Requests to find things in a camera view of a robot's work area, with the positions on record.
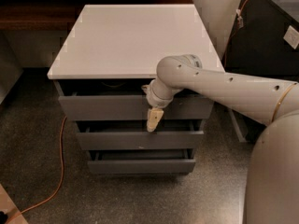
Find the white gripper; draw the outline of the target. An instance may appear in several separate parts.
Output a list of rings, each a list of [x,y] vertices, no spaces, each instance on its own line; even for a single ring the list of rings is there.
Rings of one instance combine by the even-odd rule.
[[[166,108],[182,89],[168,87],[159,78],[153,79],[149,85],[143,85],[141,89],[152,107],[148,110],[147,130],[154,132],[164,114],[160,108]]]

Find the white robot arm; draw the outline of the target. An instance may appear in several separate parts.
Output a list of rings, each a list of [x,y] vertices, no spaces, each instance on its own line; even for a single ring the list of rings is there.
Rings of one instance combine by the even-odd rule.
[[[249,162],[242,224],[299,224],[299,84],[206,70],[194,55],[165,57],[143,87],[150,132],[184,89],[265,126]]]

